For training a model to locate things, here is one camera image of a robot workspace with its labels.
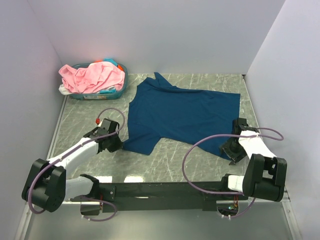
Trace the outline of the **dark blue t shirt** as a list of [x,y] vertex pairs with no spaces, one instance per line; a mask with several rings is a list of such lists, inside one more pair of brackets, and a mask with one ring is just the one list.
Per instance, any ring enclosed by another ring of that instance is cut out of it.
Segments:
[[162,138],[194,145],[211,135],[231,134],[240,94],[179,88],[158,72],[154,76],[137,86],[129,104],[126,151],[150,155]]

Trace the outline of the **orange garment in basket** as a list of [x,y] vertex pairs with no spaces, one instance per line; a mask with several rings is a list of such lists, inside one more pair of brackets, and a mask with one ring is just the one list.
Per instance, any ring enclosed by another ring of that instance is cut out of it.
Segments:
[[117,63],[112,58],[103,58],[103,59],[99,59],[99,60],[94,61],[94,63],[99,63],[99,62],[109,62],[109,63],[112,63],[113,65],[117,66],[123,72],[126,71],[125,68],[120,63]]

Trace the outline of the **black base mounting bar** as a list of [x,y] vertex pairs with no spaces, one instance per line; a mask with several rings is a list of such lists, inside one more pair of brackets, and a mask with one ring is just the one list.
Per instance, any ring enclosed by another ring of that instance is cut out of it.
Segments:
[[114,204],[118,211],[193,210],[216,211],[217,201],[233,195],[208,194],[187,182],[101,183],[96,199]]

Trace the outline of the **pink t shirt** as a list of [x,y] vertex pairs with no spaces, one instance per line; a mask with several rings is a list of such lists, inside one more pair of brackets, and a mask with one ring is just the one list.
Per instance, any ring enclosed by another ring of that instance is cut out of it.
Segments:
[[91,63],[78,69],[65,64],[58,73],[62,84],[72,94],[97,94],[110,88],[119,91],[125,79],[124,71],[106,61]]

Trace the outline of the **teal laundry basket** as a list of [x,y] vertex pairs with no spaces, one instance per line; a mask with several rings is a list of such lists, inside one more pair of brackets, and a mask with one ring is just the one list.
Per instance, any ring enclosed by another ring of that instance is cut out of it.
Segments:
[[124,78],[124,83],[122,88],[117,91],[117,90],[105,90],[102,91],[102,93],[90,93],[90,94],[77,94],[77,93],[72,93],[69,96],[73,99],[76,100],[116,100],[119,99],[123,93],[125,92],[128,82],[129,82],[129,74],[127,68],[121,64],[125,71],[125,78]]

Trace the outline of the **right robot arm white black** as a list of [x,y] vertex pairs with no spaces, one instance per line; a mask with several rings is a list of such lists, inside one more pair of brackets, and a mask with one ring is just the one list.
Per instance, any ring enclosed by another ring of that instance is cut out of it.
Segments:
[[230,200],[237,193],[246,197],[273,202],[282,200],[285,192],[287,161],[277,157],[265,145],[257,127],[250,127],[245,118],[232,121],[232,134],[219,150],[236,164],[244,157],[249,163],[244,175],[226,174],[222,177],[219,193]]

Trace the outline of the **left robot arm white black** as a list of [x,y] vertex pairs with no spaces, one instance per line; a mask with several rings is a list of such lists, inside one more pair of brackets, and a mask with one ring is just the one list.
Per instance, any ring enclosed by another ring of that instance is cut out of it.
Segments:
[[42,211],[54,212],[64,201],[84,196],[88,201],[101,198],[100,182],[88,174],[69,178],[69,174],[91,157],[107,150],[113,153],[122,148],[118,132],[122,126],[104,118],[74,146],[48,160],[33,162],[21,197]]

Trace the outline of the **white garment in basket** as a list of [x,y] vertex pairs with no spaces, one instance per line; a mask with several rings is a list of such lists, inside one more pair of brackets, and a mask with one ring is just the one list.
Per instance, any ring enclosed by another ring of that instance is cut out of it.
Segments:
[[65,86],[63,84],[61,84],[58,88],[59,92],[64,95],[64,96],[68,96],[71,95],[72,92],[70,92],[67,88],[65,88]]

